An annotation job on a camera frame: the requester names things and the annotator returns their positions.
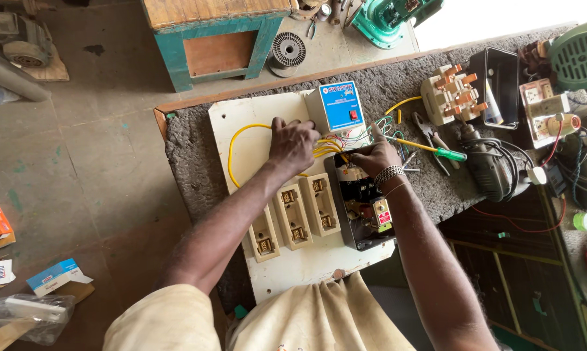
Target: pliers on floor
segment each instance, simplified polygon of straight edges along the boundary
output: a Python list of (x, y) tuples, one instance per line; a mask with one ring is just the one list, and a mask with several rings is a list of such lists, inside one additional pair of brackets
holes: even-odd
[[(413, 112), (413, 122), (414, 122), (414, 125), (417, 126), (417, 129), (419, 129), (421, 131), (421, 133), (423, 134), (423, 138), (425, 138), (425, 140), (427, 141), (428, 146), (430, 148), (433, 148), (434, 144), (432, 144), (432, 138), (434, 137), (434, 134), (432, 133), (432, 129), (430, 128), (430, 126), (423, 122), (423, 118), (417, 112)], [(447, 169), (445, 168), (443, 163), (441, 163), (441, 160), (439, 160), (439, 157), (434, 154), (432, 154), (432, 155), (434, 156), (434, 161), (439, 166), (441, 171), (443, 171), (443, 173), (445, 173), (445, 175), (449, 177), (449, 172), (447, 171)]]
[(308, 32), (306, 32), (306, 37), (311, 35), (311, 30), (313, 30), (313, 35), (311, 36), (311, 40), (315, 37), (315, 33), (317, 32), (317, 15), (313, 16), (311, 19), (311, 26), (308, 28)]

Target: white board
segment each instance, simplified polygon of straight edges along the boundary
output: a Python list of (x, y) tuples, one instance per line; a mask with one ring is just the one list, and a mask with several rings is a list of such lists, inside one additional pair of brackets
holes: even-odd
[[(228, 146), (235, 132), (253, 123), (271, 125), (274, 117), (281, 117), (287, 123), (294, 119), (308, 120), (303, 95), (309, 92), (311, 90), (221, 101), (216, 102), (209, 109), (211, 126), (220, 154), (222, 170), (227, 180), (229, 194), (237, 190), (235, 184), (230, 180), (227, 170)], [(355, 129), (352, 131), (352, 136), (359, 135), (366, 128), (366, 126), (362, 126)], [(255, 127), (243, 131), (235, 139), (232, 170), (239, 184), (243, 185), (267, 161), (271, 138), (272, 132), (269, 129)], [(354, 147), (362, 146), (363, 142), (364, 140), (360, 140)], [(332, 155), (317, 158), (305, 173), (310, 176), (324, 173), (323, 159)], [(297, 181), (298, 177), (294, 177), (285, 185)], [(343, 269), (346, 274), (351, 274), (391, 257), (395, 250), (393, 240), (390, 239), (383, 245), (359, 252), (345, 246), (341, 232), (338, 232), (326, 237), (313, 235), (311, 245), (291, 251), (285, 246), (285, 241), (280, 233), (272, 201), (270, 201), (269, 206), (276, 238), (280, 245), (280, 256), (257, 263), (252, 253), (248, 235), (246, 234), (242, 240), (246, 265), (248, 266), (252, 289), (258, 304), (292, 286), (331, 281), (333, 280), (333, 273), (337, 269)]]

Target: metal spool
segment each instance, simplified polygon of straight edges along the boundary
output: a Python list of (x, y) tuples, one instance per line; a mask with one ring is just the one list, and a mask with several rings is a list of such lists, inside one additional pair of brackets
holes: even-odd
[(267, 66), (279, 77), (291, 77), (306, 57), (306, 47), (299, 36), (282, 32), (272, 43)]

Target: green motor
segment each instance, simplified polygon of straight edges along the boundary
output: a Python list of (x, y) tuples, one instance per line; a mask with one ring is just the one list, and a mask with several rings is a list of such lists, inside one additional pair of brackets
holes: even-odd
[(371, 44), (391, 50), (404, 37), (402, 24), (416, 19), (415, 27), (443, 7), (444, 0), (367, 0), (353, 15), (352, 26)]

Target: plastic bag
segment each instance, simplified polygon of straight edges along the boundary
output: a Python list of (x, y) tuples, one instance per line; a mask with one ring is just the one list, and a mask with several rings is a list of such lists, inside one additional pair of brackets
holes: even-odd
[(0, 328), (20, 323), (27, 330), (19, 339), (50, 346), (70, 320), (74, 311), (74, 296), (47, 295), (37, 297), (18, 293), (0, 298)]

